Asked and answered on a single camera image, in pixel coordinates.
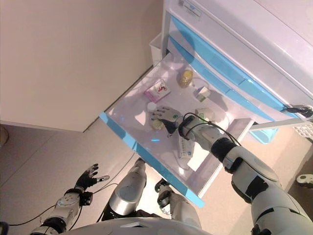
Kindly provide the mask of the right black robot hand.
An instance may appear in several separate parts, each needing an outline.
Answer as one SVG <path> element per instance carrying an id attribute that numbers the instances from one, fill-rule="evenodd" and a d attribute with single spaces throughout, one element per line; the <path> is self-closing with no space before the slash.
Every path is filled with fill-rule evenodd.
<path id="1" fill-rule="evenodd" d="M 158 106 L 150 114 L 151 120 L 159 120 L 165 126 L 167 137 L 172 136 L 182 123 L 182 114 L 176 109 L 167 106 Z"/>

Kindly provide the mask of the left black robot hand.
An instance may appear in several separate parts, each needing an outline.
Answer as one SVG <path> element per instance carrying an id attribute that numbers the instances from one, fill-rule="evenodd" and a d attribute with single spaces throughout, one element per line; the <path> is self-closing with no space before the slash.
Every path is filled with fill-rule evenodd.
<path id="1" fill-rule="evenodd" d="M 98 173 L 97 171 L 98 169 L 99 169 L 98 164 L 93 164 L 88 169 L 86 169 L 84 173 L 76 181 L 74 188 L 77 188 L 81 190 L 82 192 L 84 192 L 87 188 L 97 183 L 106 181 L 110 178 L 109 175 L 95 177 Z"/>

